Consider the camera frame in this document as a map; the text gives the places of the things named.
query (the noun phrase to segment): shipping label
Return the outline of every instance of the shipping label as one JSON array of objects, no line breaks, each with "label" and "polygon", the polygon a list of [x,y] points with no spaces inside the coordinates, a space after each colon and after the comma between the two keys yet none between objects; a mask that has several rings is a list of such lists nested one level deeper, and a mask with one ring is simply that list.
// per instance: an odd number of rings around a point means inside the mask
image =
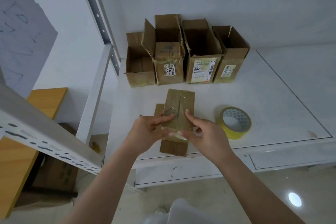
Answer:
[{"label": "shipping label", "polygon": [[165,75],[167,76],[176,75],[174,64],[164,64],[163,67],[165,68]]},{"label": "shipping label", "polygon": [[226,65],[221,77],[230,77],[236,65]]},{"label": "shipping label", "polygon": [[217,58],[195,59],[191,82],[209,82]]}]

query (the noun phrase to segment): tiled floor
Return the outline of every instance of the tiled floor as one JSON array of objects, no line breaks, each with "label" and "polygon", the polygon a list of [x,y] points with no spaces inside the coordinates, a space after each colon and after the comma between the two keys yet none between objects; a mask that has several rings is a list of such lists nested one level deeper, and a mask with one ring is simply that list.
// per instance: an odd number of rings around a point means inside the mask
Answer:
[{"label": "tiled floor", "polygon": [[[290,206],[306,223],[335,223],[336,168],[309,171],[306,167],[258,173],[257,176]],[[76,187],[79,196],[94,176],[79,172]],[[288,200],[288,193],[297,193],[302,207]],[[184,197],[189,204],[216,215],[223,223],[250,223],[233,191],[223,178],[200,180],[147,188],[143,194],[124,191],[113,223],[140,223],[159,207],[170,208],[173,201]],[[60,223],[72,204],[34,211],[13,212],[0,224]]]}]

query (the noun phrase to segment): yellow tape roll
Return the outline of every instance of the yellow tape roll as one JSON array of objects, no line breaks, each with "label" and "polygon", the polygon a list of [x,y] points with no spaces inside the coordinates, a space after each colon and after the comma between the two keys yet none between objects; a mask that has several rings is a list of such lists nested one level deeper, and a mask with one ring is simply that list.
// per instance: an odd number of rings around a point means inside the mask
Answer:
[{"label": "yellow tape roll", "polygon": [[224,129],[227,137],[233,140],[240,139],[252,126],[250,116],[242,109],[233,106],[221,110],[216,123]]}]

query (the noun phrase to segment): white tabletop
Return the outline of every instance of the white tabletop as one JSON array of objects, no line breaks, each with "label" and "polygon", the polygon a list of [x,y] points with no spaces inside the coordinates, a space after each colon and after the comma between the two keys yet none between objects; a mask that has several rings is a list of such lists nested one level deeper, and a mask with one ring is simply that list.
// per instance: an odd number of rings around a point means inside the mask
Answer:
[{"label": "white tabletop", "polygon": [[336,136],[336,44],[261,48],[260,55]]},{"label": "white tabletop", "polygon": [[[139,115],[151,116],[157,103],[165,103],[170,88],[194,91],[195,115],[200,118],[214,121],[215,110],[225,106],[247,112],[252,128],[241,139],[230,140],[232,148],[330,137],[255,50],[250,51],[233,83],[131,88],[124,71],[125,60],[122,60],[105,161],[121,145]],[[160,144],[157,141],[138,159],[170,156],[159,152]],[[188,154],[197,152],[189,143]]]}]

